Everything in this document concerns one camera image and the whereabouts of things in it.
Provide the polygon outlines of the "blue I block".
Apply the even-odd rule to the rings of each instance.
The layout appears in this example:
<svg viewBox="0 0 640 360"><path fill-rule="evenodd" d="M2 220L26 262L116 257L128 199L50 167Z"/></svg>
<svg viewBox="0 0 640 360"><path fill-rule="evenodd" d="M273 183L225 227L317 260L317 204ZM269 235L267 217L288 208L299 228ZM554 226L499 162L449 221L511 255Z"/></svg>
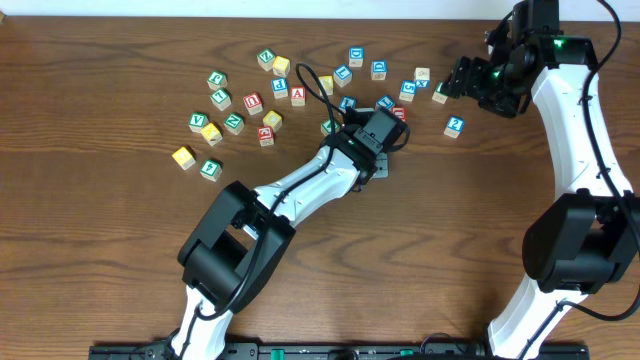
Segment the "blue I block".
<svg viewBox="0 0 640 360"><path fill-rule="evenodd" d="M391 110L395 106L394 100L389 95L384 95L379 98L375 103L375 108L386 108L387 110Z"/></svg>

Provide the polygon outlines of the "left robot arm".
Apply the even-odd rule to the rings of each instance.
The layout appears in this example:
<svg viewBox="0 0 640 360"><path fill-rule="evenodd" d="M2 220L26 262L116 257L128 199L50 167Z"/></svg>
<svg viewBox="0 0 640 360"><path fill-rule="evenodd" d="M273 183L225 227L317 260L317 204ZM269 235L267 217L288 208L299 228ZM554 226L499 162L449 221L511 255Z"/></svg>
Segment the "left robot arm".
<svg viewBox="0 0 640 360"><path fill-rule="evenodd" d="M296 226L377 171L388 146L368 135L326 138L308 163L249 189L225 187L178 253L187 306L170 342L180 359L214 359L234 314L264 288L296 234Z"/></svg>

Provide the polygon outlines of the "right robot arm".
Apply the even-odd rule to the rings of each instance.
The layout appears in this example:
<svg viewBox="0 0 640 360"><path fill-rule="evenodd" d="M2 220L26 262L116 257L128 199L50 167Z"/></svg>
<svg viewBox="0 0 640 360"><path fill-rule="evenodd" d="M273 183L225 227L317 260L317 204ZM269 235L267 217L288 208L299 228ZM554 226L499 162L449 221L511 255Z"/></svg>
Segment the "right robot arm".
<svg viewBox="0 0 640 360"><path fill-rule="evenodd" d="M460 57L438 93L468 96L506 118L527 97L543 120L555 176L553 204L526 231L525 275L486 328L486 354L536 359L571 310L620 280L639 253L639 198L621 170L599 102L591 41L557 33L490 40L488 60Z"/></svg>

